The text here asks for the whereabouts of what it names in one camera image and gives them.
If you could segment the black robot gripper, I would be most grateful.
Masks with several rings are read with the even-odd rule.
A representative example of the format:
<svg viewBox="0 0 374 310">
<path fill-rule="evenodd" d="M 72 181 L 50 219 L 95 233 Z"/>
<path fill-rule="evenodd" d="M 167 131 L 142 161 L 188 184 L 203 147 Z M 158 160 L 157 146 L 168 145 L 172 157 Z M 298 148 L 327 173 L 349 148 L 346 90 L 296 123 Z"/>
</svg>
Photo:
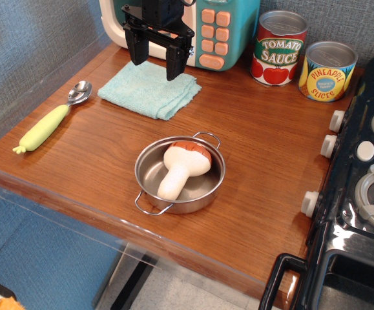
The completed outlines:
<svg viewBox="0 0 374 310">
<path fill-rule="evenodd" d="M 123 29 L 131 61 L 142 64 L 149 57 L 149 44 L 166 49 L 166 75 L 172 81 L 184 73 L 187 60 L 194 54 L 194 31 L 183 20 L 185 1 L 142 1 L 138 6 L 125 4 Z"/>
</svg>

